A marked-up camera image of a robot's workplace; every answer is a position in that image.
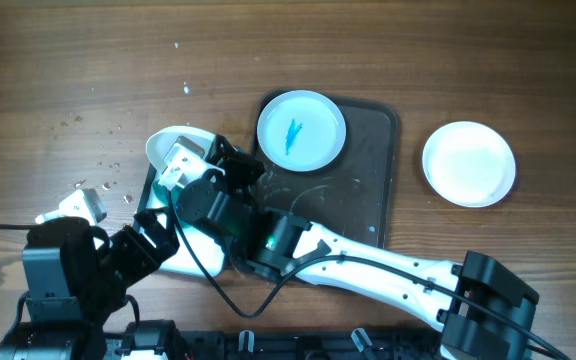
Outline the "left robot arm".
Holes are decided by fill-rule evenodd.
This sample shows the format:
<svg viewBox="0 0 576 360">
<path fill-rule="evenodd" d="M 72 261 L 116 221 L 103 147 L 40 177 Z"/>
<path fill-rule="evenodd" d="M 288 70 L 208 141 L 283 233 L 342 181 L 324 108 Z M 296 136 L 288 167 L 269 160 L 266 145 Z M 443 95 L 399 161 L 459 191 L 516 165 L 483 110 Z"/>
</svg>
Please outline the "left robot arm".
<svg viewBox="0 0 576 360">
<path fill-rule="evenodd" d="M 0 343 L 0 359 L 189 359 L 174 321 L 144 321 L 132 285 L 174 255 L 172 220 L 157 211 L 135 217 L 114 235 L 80 217 L 34 226 L 22 262 L 28 290 Z"/>
</svg>

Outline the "white plate blue smear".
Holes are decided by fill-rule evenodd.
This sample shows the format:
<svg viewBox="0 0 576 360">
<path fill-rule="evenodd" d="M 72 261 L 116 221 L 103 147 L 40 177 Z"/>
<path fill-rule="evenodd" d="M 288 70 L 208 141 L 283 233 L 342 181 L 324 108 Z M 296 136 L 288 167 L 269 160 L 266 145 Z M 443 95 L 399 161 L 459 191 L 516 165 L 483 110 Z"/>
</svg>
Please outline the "white plate blue smear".
<svg viewBox="0 0 576 360">
<path fill-rule="evenodd" d="M 215 134 L 191 126 L 170 126 L 153 134 L 146 142 L 146 155 L 159 173 L 167 168 L 166 156 L 180 137 L 182 145 L 186 145 L 197 155 L 206 156 Z"/>
</svg>

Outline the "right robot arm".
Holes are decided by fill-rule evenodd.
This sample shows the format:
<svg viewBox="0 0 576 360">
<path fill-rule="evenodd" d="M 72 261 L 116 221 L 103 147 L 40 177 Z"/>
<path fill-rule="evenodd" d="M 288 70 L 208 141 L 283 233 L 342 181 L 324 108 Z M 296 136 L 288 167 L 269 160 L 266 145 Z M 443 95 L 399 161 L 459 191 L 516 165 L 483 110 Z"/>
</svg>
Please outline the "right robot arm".
<svg viewBox="0 0 576 360">
<path fill-rule="evenodd" d="M 263 164 L 217 136 L 176 139 L 177 221 L 212 237 L 239 271 L 285 285 L 336 287 L 399 308 L 439 332 L 445 359 L 522 359 L 538 293 L 496 259 L 424 260 L 350 240 L 289 211 L 260 209 L 249 190 Z"/>
</svg>

